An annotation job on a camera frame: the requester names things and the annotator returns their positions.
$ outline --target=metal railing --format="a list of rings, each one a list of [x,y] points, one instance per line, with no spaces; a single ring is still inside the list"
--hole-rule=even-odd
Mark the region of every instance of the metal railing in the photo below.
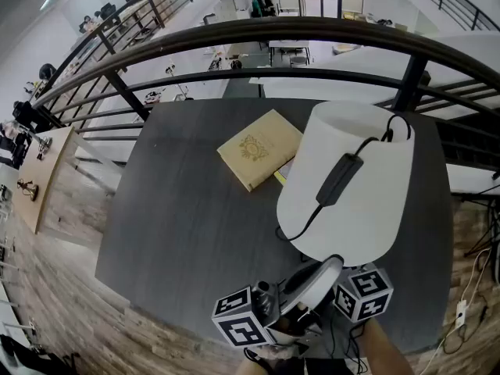
[[[470,0],[431,1],[464,30],[500,30],[500,27]]]
[[[44,86],[41,96],[54,86],[81,73],[90,67],[92,62],[98,66],[104,58],[149,40],[159,29],[164,28],[165,23],[188,2],[193,2],[193,0],[130,0],[99,24],[68,55]],[[105,98],[115,93],[114,91],[119,87],[120,80],[117,78],[110,80],[97,77],[88,84],[78,84],[65,93],[64,98],[60,95],[52,99],[46,108],[56,115],[59,121],[68,123],[68,120],[78,115],[91,115],[98,108],[101,100],[96,97]],[[89,100],[91,104],[85,105],[86,100]],[[75,108],[75,110],[69,113],[68,108]],[[80,127],[84,127],[85,123],[86,121],[83,120]]]
[[[226,45],[247,41],[272,40],[317,40],[338,41],[358,45],[373,46],[409,55],[409,63],[402,79],[382,77],[368,73],[357,73],[344,70],[324,70],[317,68],[244,68],[240,70],[217,70],[203,73],[189,73],[173,77],[145,81],[140,84],[126,85],[120,77],[122,68],[157,59],[173,53],[185,52],[196,48],[214,45]],[[72,102],[58,111],[64,113],[72,107],[101,101],[105,98],[121,95],[129,107],[113,109],[104,112],[91,112],[82,115],[72,115],[57,123],[56,126],[68,126],[75,123],[86,123],[89,120],[116,116],[124,118],[123,123],[105,126],[80,126],[77,133],[93,134],[106,130],[140,130],[144,122],[131,120],[131,114],[147,120],[153,105],[143,105],[135,96],[135,92],[164,87],[166,85],[187,84],[191,82],[250,78],[250,77],[299,77],[326,80],[343,80],[362,84],[378,85],[395,90],[395,97],[384,104],[394,111],[412,111],[418,113],[423,96],[428,96],[431,102],[446,102],[449,105],[461,105],[480,113],[491,122],[500,123],[500,113],[480,104],[475,98],[469,98],[467,93],[451,93],[446,87],[429,86],[430,77],[426,66],[437,63],[462,73],[465,78],[473,80],[470,86],[481,88],[482,91],[500,92],[500,74],[468,55],[432,41],[426,37],[410,34],[402,30],[381,27],[375,24],[358,21],[338,20],[319,17],[281,17],[253,20],[239,20],[218,23],[204,27],[183,30],[174,34],[158,37],[130,50],[122,51],[108,57],[104,62],[75,75],[63,84],[54,87],[34,104],[34,108],[50,105],[55,99],[68,91],[78,88],[87,82],[105,78],[113,85],[115,91],[109,91],[96,96],[87,97]],[[477,129],[477,134],[484,132]],[[133,141],[135,135],[113,135],[86,137],[89,141]]]

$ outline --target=wood plank floor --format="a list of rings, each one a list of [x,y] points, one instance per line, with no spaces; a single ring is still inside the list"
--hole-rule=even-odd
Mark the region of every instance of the wood plank floor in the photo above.
[[[466,286],[473,259],[463,253],[485,231],[485,211],[472,203],[455,204],[455,251],[452,288],[443,333],[455,317],[456,303]],[[170,327],[130,307],[128,301],[93,277],[95,253],[87,248],[34,236],[13,212],[6,224],[8,243],[16,251],[7,262],[21,268],[5,270],[16,284],[7,285],[9,296],[21,304],[24,323],[32,319],[38,329],[36,341],[59,355],[79,352],[79,373],[131,374],[232,374],[241,353],[222,344],[204,341],[185,330]],[[472,285],[475,285],[477,274]],[[479,330],[454,355],[442,352],[426,374],[490,373],[500,359],[500,288],[491,281],[489,268],[480,284],[487,299],[487,315]],[[467,293],[470,299],[472,288]],[[467,313],[466,336],[477,326],[484,300],[478,295]],[[456,334],[447,349],[459,344]],[[420,373],[433,350],[408,357]]]

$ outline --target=white lamp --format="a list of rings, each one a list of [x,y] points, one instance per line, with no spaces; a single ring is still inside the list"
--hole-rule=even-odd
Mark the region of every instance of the white lamp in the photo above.
[[[277,204],[287,238],[299,235],[318,208],[316,196],[345,153],[370,137],[382,139],[392,112],[356,102],[324,102],[312,110],[302,143]],[[345,266],[371,263],[395,241],[405,206],[415,132],[402,118],[390,122],[391,142],[371,141],[361,167],[333,205],[321,209],[293,240],[305,255],[324,261],[340,255]]]

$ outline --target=white cable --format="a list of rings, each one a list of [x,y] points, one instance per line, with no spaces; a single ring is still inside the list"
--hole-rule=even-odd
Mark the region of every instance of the white cable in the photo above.
[[[460,301],[462,301],[462,300],[463,300],[463,296],[465,296],[465,295],[466,295],[466,291],[467,291],[467,289],[468,289],[468,288],[469,288],[469,286],[470,286],[470,282],[472,282],[472,278],[474,277],[474,269],[476,268],[476,263],[477,263],[477,260],[479,259],[479,257],[480,257],[480,255],[481,255],[481,254],[483,254],[484,252],[487,252],[488,250],[490,251],[490,254],[491,254],[491,248],[486,248],[485,250],[481,250],[481,251],[479,252],[479,254],[476,256],[476,259],[474,260],[474,265],[473,265],[473,267],[472,267],[472,273],[470,274],[469,283],[467,284],[466,288],[465,288],[465,289],[463,289],[463,293],[462,293],[462,297],[460,298]]]
[[[441,343],[439,344],[439,346],[436,348],[436,351],[434,352],[434,354],[432,355],[432,357],[430,357],[430,360],[427,363],[427,366],[423,369],[423,371],[420,373],[420,375],[422,375],[425,371],[427,371],[427,369],[429,368],[430,363],[432,363],[432,360],[434,359],[434,357],[436,356],[436,354],[439,352],[439,349],[441,348],[441,346],[443,345],[443,343],[445,343],[446,338],[449,335],[451,335],[453,332],[455,332],[457,329],[459,329],[459,328],[454,327],[453,330],[450,333],[448,333],[445,337],[443,337],[443,340],[441,341]]]
[[[490,255],[491,255],[491,248],[490,248],[490,252],[489,252],[489,253],[488,253],[488,255],[487,255],[486,262],[485,262],[485,263],[484,263],[484,265],[483,265],[483,269],[481,270],[481,273],[480,273],[480,275],[479,275],[479,279],[477,280],[476,287],[474,288],[474,291],[472,292],[472,297],[470,298],[470,302],[469,302],[469,304],[467,305],[467,308],[469,308],[469,307],[472,305],[472,302],[473,302],[473,300],[474,300],[474,296],[476,295],[477,289],[479,288],[479,283],[481,282],[481,278],[483,277],[483,272],[484,272],[484,270],[486,269],[486,265],[488,264],[488,261],[489,261],[489,259],[490,259]]]

